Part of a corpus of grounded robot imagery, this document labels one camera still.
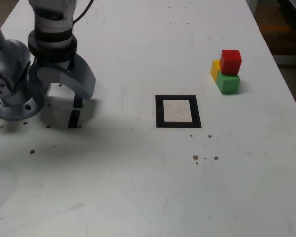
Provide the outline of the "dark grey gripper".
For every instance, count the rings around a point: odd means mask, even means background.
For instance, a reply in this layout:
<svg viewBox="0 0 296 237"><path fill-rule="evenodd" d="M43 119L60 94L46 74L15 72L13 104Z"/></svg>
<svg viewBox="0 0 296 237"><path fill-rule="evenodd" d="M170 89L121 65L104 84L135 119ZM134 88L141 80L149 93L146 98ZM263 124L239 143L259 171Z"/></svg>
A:
<svg viewBox="0 0 296 237"><path fill-rule="evenodd" d="M62 84L83 99L90 100L94 94L96 78L87 62L78 54L71 60L53 62L35 58L28 70L29 93L41 110L45 103L44 87Z"/></svg>

